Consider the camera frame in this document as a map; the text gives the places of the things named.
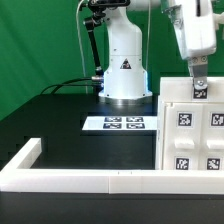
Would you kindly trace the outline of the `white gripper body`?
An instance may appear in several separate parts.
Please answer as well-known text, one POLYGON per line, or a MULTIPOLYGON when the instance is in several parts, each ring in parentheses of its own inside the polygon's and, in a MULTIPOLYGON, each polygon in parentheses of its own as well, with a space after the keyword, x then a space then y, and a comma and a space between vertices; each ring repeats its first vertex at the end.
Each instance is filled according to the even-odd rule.
POLYGON ((208 56, 216 51, 211 0, 163 0, 163 12, 173 24, 183 59, 208 56))

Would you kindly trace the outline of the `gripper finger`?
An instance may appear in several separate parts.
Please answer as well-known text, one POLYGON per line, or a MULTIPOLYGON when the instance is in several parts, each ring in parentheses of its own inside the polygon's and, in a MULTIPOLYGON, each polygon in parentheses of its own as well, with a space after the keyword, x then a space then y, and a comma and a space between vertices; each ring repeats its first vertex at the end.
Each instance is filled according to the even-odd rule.
POLYGON ((206 56, 190 58, 188 69, 190 76, 193 78, 194 88, 197 90, 206 89, 208 86, 208 58, 206 56))

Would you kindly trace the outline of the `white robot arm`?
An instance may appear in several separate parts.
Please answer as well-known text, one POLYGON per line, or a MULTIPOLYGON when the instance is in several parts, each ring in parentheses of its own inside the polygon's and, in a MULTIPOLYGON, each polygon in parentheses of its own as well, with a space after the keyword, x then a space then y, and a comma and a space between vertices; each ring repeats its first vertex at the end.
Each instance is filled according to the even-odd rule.
POLYGON ((213 11, 215 0, 84 0, 92 11, 84 20, 94 62, 101 82, 99 98, 104 102, 137 103, 152 97, 148 73, 142 65, 142 31, 130 22, 128 11, 151 11, 155 7, 170 18, 181 58, 188 62, 193 88, 208 88, 208 57, 216 52, 216 30, 224 25, 224 12, 213 11), (109 66, 103 69, 94 29, 106 25, 109 66))

